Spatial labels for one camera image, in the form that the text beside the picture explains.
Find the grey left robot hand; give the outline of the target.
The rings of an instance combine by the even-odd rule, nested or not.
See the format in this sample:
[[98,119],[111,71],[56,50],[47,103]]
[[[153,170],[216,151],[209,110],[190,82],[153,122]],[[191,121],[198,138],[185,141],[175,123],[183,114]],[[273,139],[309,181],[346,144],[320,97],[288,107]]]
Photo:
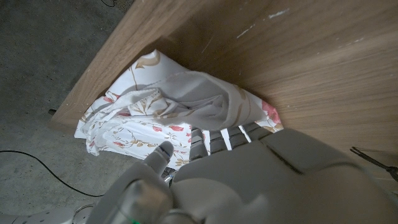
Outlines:
[[293,129],[256,123],[192,129],[188,164],[170,182],[166,141],[106,192],[89,223],[396,223],[397,200],[352,159]]

